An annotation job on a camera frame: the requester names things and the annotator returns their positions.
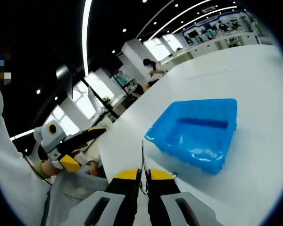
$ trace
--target white wall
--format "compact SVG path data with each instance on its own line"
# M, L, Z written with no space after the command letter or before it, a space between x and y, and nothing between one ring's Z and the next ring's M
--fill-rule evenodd
M80 130L86 129L86 126L90 124L90 120L87 119L69 97L66 97L60 104L60 107Z
M109 90L114 94L114 98L124 94L124 91L116 83L114 78L109 78L109 76L103 71L103 69L98 69L94 74L105 83Z
M131 79L136 79L139 84L146 83L145 77L140 73L140 71L132 64L132 62L126 57L125 54L121 54L118 58L123 62L120 70L124 71Z
M132 64L137 68L137 70L143 75L146 81L150 80L149 69L143 65L143 60L148 58L156 62L155 57L150 53L150 51L137 39L127 41L123 47L122 52L126 57L132 62Z

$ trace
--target blue plastic bin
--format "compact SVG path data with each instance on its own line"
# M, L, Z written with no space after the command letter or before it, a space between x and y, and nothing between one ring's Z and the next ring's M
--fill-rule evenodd
M217 174L225 162L236 119L235 99L174 102L145 138L162 152Z

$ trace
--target yellow joint cap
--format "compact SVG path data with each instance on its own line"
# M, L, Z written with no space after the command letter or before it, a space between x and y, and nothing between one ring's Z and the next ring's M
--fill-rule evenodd
M170 180L174 179L171 174L158 170L158 169L150 169L151 179L152 180Z
M60 160L60 163L68 172L75 172L81 169L81 164L67 154Z
M88 129L88 131L94 130L94 129L104 129L104 127L91 127Z
M139 170L138 168L127 169L127 170L124 170L116 174L114 178L136 180L136 175L137 175L138 170Z

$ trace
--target white tabletop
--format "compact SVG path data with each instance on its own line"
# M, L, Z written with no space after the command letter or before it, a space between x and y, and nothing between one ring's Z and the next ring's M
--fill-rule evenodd
M283 191L283 58L275 46L224 49L184 62L142 95L99 140L108 180L140 167L144 134L174 101L235 98L237 130L218 175L182 164L145 141L148 168L176 171L177 185L225 226L259 225Z

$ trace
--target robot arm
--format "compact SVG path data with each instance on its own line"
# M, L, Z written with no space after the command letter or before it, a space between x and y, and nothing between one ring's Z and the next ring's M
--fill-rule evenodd
M37 142L36 147L47 154L55 168L60 170L65 168L69 172L74 172L80 170L82 165L74 159L73 151L79 149L81 144L96 139L105 131L105 128L93 127L66 136L62 127L52 120L36 128L34 137Z

